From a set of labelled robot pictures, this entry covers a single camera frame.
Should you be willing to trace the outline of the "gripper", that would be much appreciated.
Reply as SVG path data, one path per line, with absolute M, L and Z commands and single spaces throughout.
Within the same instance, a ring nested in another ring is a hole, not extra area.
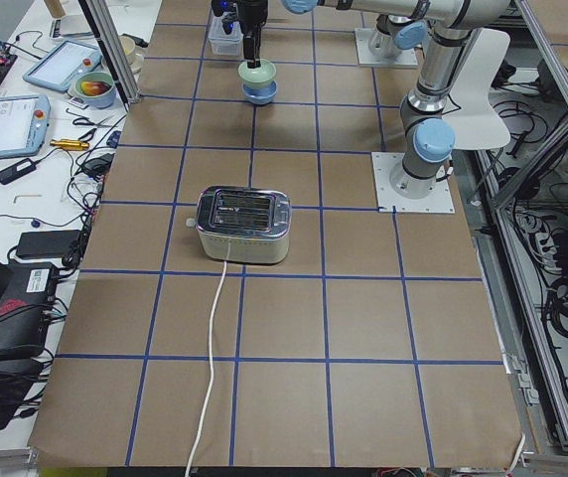
M 243 56 L 249 69 L 261 67 L 262 27 L 268 18 L 267 0 L 237 0 L 236 12 L 243 34 Z

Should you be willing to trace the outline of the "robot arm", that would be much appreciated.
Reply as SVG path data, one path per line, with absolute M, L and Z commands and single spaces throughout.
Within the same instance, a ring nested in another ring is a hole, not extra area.
M 243 56 L 250 70 L 258 69 L 261 33 L 268 18 L 267 1 L 234 1 L 237 20 L 243 35 Z M 376 34 L 388 45 L 392 53 L 410 50 L 422 43 L 427 32 L 423 18 L 429 1 L 417 1 L 410 13 L 400 13 L 396 7 L 360 7 L 354 1 L 282 1 L 290 13 L 301 15 L 319 6 L 333 7 L 338 11 L 358 10 L 377 13 Z
M 463 61 L 471 50 L 470 39 L 475 30 L 496 20 L 505 10 L 506 1 L 285 1 L 285 8 L 294 14 L 305 14 L 318 6 L 337 10 L 358 10 L 406 17 L 410 20 L 426 20 L 433 25 L 429 29 L 430 41 L 425 53 L 416 86 L 404 97 L 400 116 L 406 137 L 406 151 L 402 168 L 420 180 L 434 177 L 442 162 L 429 160 L 417 149 L 414 140 L 429 124 L 441 126 L 444 132 L 452 128 L 441 118 L 449 91 L 458 77 Z

